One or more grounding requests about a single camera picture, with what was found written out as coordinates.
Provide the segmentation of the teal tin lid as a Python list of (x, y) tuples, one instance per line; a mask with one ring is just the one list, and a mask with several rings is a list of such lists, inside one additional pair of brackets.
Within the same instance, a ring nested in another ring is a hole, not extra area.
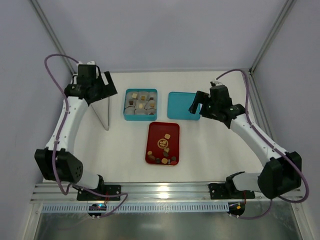
[(168, 94), (167, 117), (172, 120), (198, 121), (200, 119), (200, 106), (196, 113), (190, 113), (189, 108), (192, 105), (196, 94), (192, 92), (172, 91)]

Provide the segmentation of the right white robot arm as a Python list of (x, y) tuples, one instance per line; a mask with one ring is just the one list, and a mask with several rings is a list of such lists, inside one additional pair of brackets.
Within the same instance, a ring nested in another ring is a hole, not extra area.
[(209, 93), (197, 91), (189, 107), (191, 114), (196, 111), (204, 118), (225, 124), (249, 146), (263, 166), (258, 173), (242, 171), (228, 176), (225, 185), (230, 194), (253, 191), (274, 199), (301, 186), (300, 155), (295, 151), (288, 152), (261, 132), (248, 118), (246, 108), (232, 103), (225, 85), (213, 85)]

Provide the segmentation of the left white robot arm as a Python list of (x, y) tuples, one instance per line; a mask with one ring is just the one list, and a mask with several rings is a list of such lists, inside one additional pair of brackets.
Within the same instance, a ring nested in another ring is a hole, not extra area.
[(77, 68), (77, 74), (62, 92), (63, 106), (52, 136), (45, 148), (34, 154), (43, 178), (55, 181), (63, 195), (69, 193), (63, 182), (90, 190), (102, 187), (101, 176), (86, 172), (74, 156), (75, 141), (87, 109), (118, 93), (110, 72), (101, 72), (94, 61), (79, 63)]

